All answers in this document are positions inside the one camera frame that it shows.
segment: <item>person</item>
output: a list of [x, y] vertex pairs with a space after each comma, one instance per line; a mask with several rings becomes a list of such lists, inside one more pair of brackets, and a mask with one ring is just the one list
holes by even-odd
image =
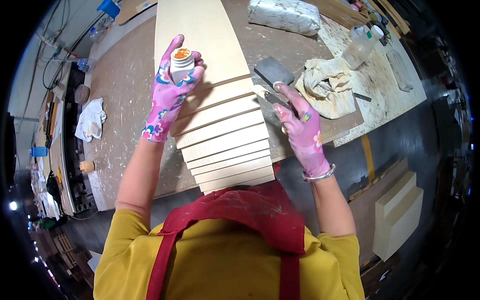
[[172, 40], [156, 74], [152, 112], [123, 173], [94, 298], [364, 299], [355, 224], [323, 154], [320, 117], [283, 83], [274, 88], [301, 119], [282, 106], [275, 111], [311, 182], [321, 234], [305, 227], [276, 180], [201, 196], [150, 230], [168, 129], [204, 73], [193, 52], [194, 70], [171, 83], [170, 55], [183, 40]]

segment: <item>hand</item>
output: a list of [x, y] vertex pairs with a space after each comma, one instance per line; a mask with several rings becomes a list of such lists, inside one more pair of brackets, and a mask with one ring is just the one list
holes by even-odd
[[152, 89], [152, 111], [142, 129], [142, 137], [148, 141], [165, 142], [167, 140], [170, 126], [177, 118], [187, 93], [197, 85], [204, 75], [202, 55], [192, 51], [195, 68], [178, 84], [174, 84], [170, 78], [170, 55], [175, 49], [182, 46], [184, 39], [183, 35], [174, 37], [160, 61]]
[[290, 110], [275, 104], [275, 113], [288, 132], [288, 141], [295, 156], [303, 166], [307, 177], [319, 177], [330, 170], [322, 147], [320, 115], [299, 93], [289, 89], [282, 82], [275, 82], [273, 88], [287, 97], [300, 116], [298, 120]]

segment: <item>bracelet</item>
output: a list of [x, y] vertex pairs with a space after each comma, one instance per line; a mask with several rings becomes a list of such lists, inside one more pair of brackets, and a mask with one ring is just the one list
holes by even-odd
[[335, 171], [335, 164], [330, 164], [330, 170], [322, 175], [322, 176], [319, 176], [319, 177], [307, 177], [306, 174], [305, 174], [305, 171], [303, 171], [301, 173], [301, 176], [303, 178], [303, 181], [309, 181], [309, 182], [315, 182], [315, 181], [319, 181], [319, 180], [322, 180], [322, 179], [326, 179], [326, 178], [329, 178], [330, 176], [332, 176], [333, 172]]

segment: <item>floral glove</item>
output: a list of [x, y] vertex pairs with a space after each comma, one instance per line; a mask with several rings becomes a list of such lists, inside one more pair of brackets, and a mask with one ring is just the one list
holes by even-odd
[[330, 170], [322, 147], [320, 116], [299, 93], [289, 89], [282, 82], [275, 82], [273, 88], [287, 97], [300, 116], [298, 120], [290, 110], [275, 104], [275, 113], [288, 132], [288, 141], [295, 156], [303, 166], [307, 177], [319, 177]]
[[202, 55], [199, 52], [192, 51], [195, 58], [195, 68], [178, 84], [174, 84], [170, 78], [170, 55], [175, 49], [182, 46], [184, 39], [183, 35], [177, 35], [162, 56], [153, 83], [152, 111], [145, 127], [142, 129], [142, 137], [148, 141], [165, 142], [167, 140], [168, 131], [179, 114], [183, 100], [204, 75]]

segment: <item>apron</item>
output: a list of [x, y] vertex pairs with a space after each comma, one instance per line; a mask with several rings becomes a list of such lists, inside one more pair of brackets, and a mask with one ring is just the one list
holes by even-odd
[[165, 297], [176, 241], [185, 229], [206, 219], [232, 220], [259, 232], [270, 247], [280, 251], [280, 300], [300, 299], [300, 257], [305, 254], [303, 218], [277, 180], [240, 188], [243, 190], [233, 187], [212, 192], [175, 208], [167, 216], [157, 234], [163, 240], [148, 282], [147, 300]]

